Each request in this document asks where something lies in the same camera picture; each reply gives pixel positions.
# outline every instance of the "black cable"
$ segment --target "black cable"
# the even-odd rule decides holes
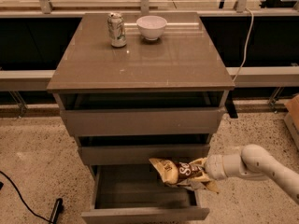
[[[44,218],[44,217],[42,217],[42,216],[36,214],[36,213],[35,213],[35,212],[28,206],[28,204],[26,203],[26,201],[23,199],[23,197],[21,196],[20,191],[18,190],[18,188],[17,188],[17,186],[14,184],[14,182],[10,179],[10,177],[7,176],[7,175],[6,175],[5,173],[3,173],[2,171],[0,171],[0,174],[7,178],[7,180],[11,183],[11,185],[13,186],[13,188],[15,188],[15,190],[18,192],[19,197],[21,198],[21,201],[23,202],[23,204],[27,207],[27,209],[28,209],[34,216],[39,217],[39,218],[41,218],[41,219],[43,219],[43,220],[45,220],[45,221],[48,221],[49,223],[53,223],[52,221],[47,220],[46,218]]]

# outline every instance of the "can lid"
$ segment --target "can lid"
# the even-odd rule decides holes
[[[110,12],[108,16],[115,19],[121,18],[121,14],[119,12]]]

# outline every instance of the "cabinet top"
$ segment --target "cabinet top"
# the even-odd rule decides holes
[[[123,14],[127,45],[113,48],[107,14],[82,18],[50,83],[51,92],[232,90],[234,82],[196,13],[167,19],[156,42],[138,32],[140,14]]]

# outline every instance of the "concrete floor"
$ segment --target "concrete floor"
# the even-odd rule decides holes
[[[69,137],[60,117],[30,112],[21,119],[0,118],[0,170],[19,187],[24,200],[39,215],[50,218],[57,198],[64,199],[58,223],[84,223],[80,213],[88,211],[93,178],[82,164],[77,145]],[[286,113],[240,113],[239,119],[224,115],[211,141],[210,154],[231,154],[255,143],[299,173],[299,153],[287,130]],[[0,223],[46,223],[34,217],[16,191],[0,175]],[[244,181],[231,178],[218,182],[220,194],[201,190],[200,202],[210,209],[205,221],[189,223],[299,223],[299,206],[271,180]]]

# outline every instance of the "cardboard box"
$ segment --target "cardboard box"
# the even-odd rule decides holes
[[[284,121],[299,149],[299,95],[292,98],[285,106],[289,113],[284,118]]]

